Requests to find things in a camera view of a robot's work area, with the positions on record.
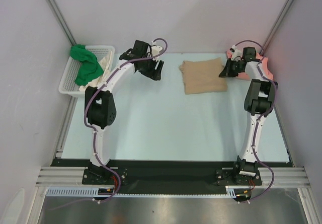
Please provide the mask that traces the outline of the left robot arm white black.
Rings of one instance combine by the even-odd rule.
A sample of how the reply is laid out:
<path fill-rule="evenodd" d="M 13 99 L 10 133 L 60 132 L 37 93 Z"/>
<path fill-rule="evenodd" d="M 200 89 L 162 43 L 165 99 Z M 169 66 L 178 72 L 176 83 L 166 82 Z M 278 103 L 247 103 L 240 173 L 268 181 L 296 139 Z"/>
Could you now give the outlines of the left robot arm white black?
<path fill-rule="evenodd" d="M 164 61 L 159 57 L 168 44 L 162 38 L 151 43 L 136 40 L 134 46 L 119 56 L 117 65 L 96 87 L 85 91 L 84 124 L 93 131 L 93 155 L 84 170 L 83 184 L 104 185 L 110 179 L 120 183 L 118 174 L 107 166 L 110 157 L 104 157 L 104 133 L 116 119 L 114 94 L 122 83 L 136 72 L 154 81 L 161 80 Z"/>

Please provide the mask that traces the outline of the tan t shirt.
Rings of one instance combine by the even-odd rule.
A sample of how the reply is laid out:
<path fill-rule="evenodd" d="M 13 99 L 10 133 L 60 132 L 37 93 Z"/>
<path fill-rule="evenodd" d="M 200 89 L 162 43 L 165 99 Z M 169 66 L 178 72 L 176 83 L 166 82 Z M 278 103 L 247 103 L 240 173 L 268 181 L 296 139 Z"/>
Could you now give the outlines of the tan t shirt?
<path fill-rule="evenodd" d="M 226 92 L 228 89 L 226 79 L 219 77 L 223 70 L 220 57 L 204 61 L 184 60 L 179 70 L 186 95 Z"/>

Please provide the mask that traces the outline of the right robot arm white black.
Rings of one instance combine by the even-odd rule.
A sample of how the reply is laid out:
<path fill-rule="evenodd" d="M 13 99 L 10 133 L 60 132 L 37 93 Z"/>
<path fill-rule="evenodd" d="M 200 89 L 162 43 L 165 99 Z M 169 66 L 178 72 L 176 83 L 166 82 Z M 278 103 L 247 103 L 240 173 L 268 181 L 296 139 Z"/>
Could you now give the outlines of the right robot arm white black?
<path fill-rule="evenodd" d="M 237 156 L 232 171 L 227 174 L 233 183 L 248 185 L 253 180 L 260 180 L 258 167 L 258 145 L 267 116 L 272 112 L 278 83 L 265 72 L 264 58 L 258 58 L 254 47 L 239 50 L 233 45 L 226 53 L 227 61 L 221 78 L 236 78 L 245 73 L 250 78 L 250 85 L 244 101 L 247 112 L 247 127 L 241 153 Z"/>

